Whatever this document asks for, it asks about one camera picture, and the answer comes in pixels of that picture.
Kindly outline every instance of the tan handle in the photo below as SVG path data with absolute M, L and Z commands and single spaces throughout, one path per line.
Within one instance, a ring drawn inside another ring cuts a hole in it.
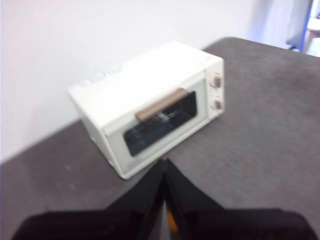
M 174 92 L 168 94 L 167 96 L 159 99 L 158 101 L 138 111 L 135 114 L 135 117 L 139 119 L 141 122 L 145 122 L 151 117 L 153 117 L 155 114 L 179 102 L 181 99 L 183 99 L 188 95 L 189 95 L 189 92 L 184 88 L 180 87 Z

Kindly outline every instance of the gray mat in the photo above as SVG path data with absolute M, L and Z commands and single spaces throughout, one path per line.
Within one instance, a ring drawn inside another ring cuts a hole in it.
M 224 207 L 297 211 L 320 235 L 319 58 L 238 38 L 206 51 L 225 59 L 226 111 L 165 157 Z M 32 214 L 105 208 L 147 170 L 122 180 L 76 122 L 1 165 L 1 239 Z

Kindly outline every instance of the oven window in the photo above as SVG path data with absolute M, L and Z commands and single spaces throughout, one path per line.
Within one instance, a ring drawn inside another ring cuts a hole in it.
M 124 133 L 124 140 L 132 157 L 160 140 L 197 114 L 196 92 L 192 91 L 180 101 L 155 116 L 141 122 Z

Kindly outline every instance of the oven knob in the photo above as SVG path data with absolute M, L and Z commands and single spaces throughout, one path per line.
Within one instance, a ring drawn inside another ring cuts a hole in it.
M 218 109 L 221 110 L 222 108 L 222 102 L 221 102 L 221 98 L 220 97 L 216 97 L 212 103 L 211 103 L 211 108 L 212 109 Z
M 210 86 L 213 88 L 221 88 L 221 76 L 220 74 L 216 73 L 212 76 Z

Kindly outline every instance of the toaster oven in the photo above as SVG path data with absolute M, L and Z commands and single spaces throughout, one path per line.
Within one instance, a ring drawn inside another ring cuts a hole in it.
M 224 112 L 224 61 L 170 42 L 69 95 L 91 139 L 128 179 Z

